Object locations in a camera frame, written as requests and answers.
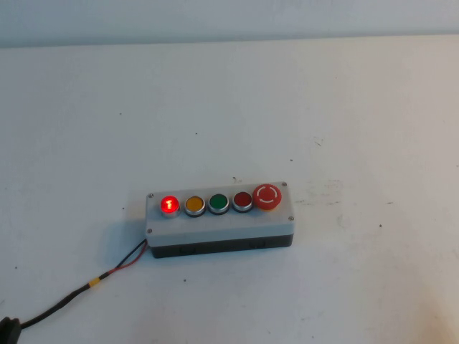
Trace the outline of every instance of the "yellow button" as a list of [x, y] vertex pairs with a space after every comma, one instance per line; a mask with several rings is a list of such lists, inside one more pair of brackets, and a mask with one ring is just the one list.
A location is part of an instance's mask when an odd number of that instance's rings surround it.
[[205, 202], [201, 197], [192, 196], [185, 202], [185, 212], [190, 216], [200, 216], [205, 210]]

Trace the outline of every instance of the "cable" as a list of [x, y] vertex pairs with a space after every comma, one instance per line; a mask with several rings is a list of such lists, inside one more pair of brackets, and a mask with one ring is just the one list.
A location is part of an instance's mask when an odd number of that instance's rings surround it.
[[[123, 263], [129, 259], [129, 257], [135, 252], [138, 250], [138, 248], [140, 246], [142, 246], [142, 250], [140, 251], [140, 253], [138, 254], [138, 256], [130, 263], [126, 264], [126, 265], [123, 265]], [[64, 297], [62, 300], [60, 300], [56, 305], [52, 306], [50, 309], [44, 311], [42, 314], [34, 317], [33, 319], [29, 320], [29, 321], [26, 321], [26, 322], [23, 322], [21, 324], [21, 329], [25, 329], [25, 328], [29, 328], [30, 326], [32, 325], [35, 325], [36, 323], [42, 321], [43, 319], [46, 319], [47, 317], [49, 317], [52, 313], [60, 310], [62, 307], [64, 307], [67, 303], [69, 303], [70, 301], [72, 301], [73, 299], [75, 299], [79, 294], [81, 294], [82, 292], [85, 292], [86, 290], [90, 289], [91, 287], [94, 287], [97, 283], [99, 283], [101, 280], [103, 280], [104, 278], [110, 276], [112, 273], [118, 271], [118, 270], [121, 270], [121, 269], [124, 269], [125, 267], [129, 267], [131, 266], [132, 264], [134, 264], [135, 262], [137, 262], [140, 257], [142, 256], [142, 254], [145, 252], [146, 250], [146, 247], [147, 247], [147, 242], [146, 242], [146, 239], [144, 239], [139, 245], [136, 246], [135, 249], [133, 249], [131, 252], [129, 252], [129, 254], [123, 258], [123, 260], [120, 262], [120, 264], [118, 264], [114, 269], [111, 269], [107, 272], [104, 272], [103, 274], [101, 274], [99, 277], [96, 277], [95, 279], [89, 281], [88, 283], [86, 283], [85, 285], [83, 285], [81, 288], [78, 288], [76, 290], [74, 290], [73, 292], [71, 292], [69, 295], [67, 295], [66, 297]]]

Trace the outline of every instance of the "black base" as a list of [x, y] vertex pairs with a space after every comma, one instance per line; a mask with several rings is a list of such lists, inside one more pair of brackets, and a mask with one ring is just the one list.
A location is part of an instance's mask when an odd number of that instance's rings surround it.
[[152, 247], [151, 251], [153, 252], [153, 257], [155, 258], [166, 258], [189, 256], [193, 254], [244, 251], [246, 249], [289, 247], [292, 244], [292, 240], [293, 234], [266, 236], [263, 238], [224, 240], [220, 242], [198, 242], [196, 244]]

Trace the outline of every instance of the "plug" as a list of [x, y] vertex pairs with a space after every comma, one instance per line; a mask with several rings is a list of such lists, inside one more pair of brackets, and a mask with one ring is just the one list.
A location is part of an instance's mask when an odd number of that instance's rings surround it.
[[19, 319], [4, 317], [0, 321], [0, 344], [16, 344], [21, 334]]

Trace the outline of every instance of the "control box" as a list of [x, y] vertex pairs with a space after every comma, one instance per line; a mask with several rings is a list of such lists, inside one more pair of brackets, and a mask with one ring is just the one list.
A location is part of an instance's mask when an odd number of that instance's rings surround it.
[[146, 239], [155, 258], [288, 247], [295, 227], [285, 182], [150, 193]]

